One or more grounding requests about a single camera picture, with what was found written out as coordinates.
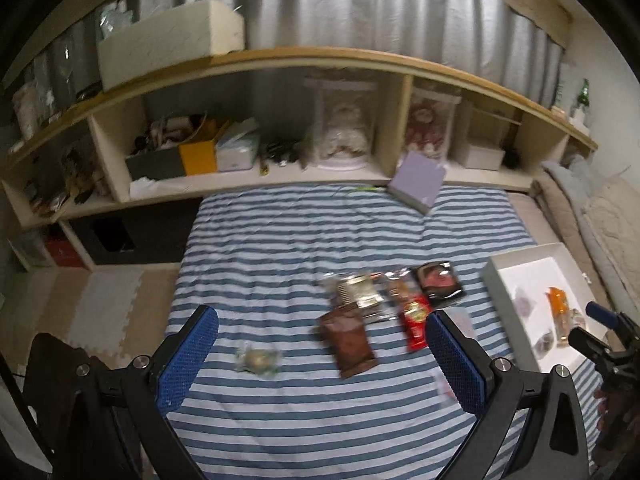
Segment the person's right hand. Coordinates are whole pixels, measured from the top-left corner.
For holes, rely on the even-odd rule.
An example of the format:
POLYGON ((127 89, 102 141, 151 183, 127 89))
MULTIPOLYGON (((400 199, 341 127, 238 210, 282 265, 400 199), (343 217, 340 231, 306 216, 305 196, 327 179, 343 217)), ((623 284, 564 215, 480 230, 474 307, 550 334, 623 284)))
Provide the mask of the person's right hand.
POLYGON ((602 431, 605 426, 605 416, 608 414, 608 394, 602 389, 597 389, 593 393, 593 397, 598 401, 599 419, 597 422, 597 428, 599 431, 602 431))

